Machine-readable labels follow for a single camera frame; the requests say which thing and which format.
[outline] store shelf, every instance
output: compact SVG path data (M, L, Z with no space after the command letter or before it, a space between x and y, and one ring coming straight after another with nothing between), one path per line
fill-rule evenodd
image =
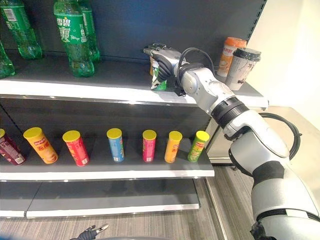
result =
M74 77L65 56L46 56L26 61L16 55L16 75L0 80L3 98L57 99L88 102L196 106L193 98L179 97L173 81L168 91L150 90L149 64L127 61L101 61L92 77ZM267 108L268 100L248 83L235 91L250 108Z
M23 218L40 182L0 182L0 217Z
M181 141L174 163L164 160L166 139L156 140L154 161L145 163L142 160L142 139L124 139L123 162L115 163L112 159L107 138L85 138L90 162L87 166L76 166L66 144L61 138L50 140L57 151L56 163L45 164L34 150L27 154L27 160L21 166L0 161L1 181L84 181L84 180L130 180L146 178L201 178L213 177L215 172L210 164L206 151L202 151L198 162L187 160L191 141Z
M65 217L199 209L192 179L45 182L26 216Z

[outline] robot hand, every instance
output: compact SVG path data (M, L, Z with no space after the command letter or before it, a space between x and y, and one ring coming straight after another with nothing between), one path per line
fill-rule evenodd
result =
M106 230L109 224L102 225L101 227L94 229L96 225L88 227L84 232L82 232L77 238L72 238L70 240L94 240L96 236Z
M181 56L180 52L161 43L153 43L144 48L143 52L159 63L158 77L153 81L151 89L155 89L160 83L175 75Z

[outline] soda bottle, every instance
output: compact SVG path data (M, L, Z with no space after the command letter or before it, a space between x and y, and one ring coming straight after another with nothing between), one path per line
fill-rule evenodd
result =
M21 56L24 59L41 58L41 47L28 20L24 3L21 0L0 0L0 11Z
M0 41L0 79L15 75L15 68Z
M84 17L77 0L55 0L53 11L73 75L92 76L95 67L90 58Z
M97 37L95 30L94 17L89 0L78 0L82 10L84 31L89 44L90 57L93 62L100 60L100 52L97 47Z

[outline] white wall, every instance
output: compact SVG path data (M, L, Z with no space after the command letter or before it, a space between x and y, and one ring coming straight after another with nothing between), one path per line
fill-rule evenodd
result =
M262 54L247 81L320 130L320 1L268 0L248 47Z

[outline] blue chip can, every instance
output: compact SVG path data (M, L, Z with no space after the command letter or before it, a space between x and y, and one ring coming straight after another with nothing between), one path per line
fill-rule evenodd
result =
M125 159L122 131L119 128L111 128L106 132L106 135L109 138L113 160L116 163L122 162Z

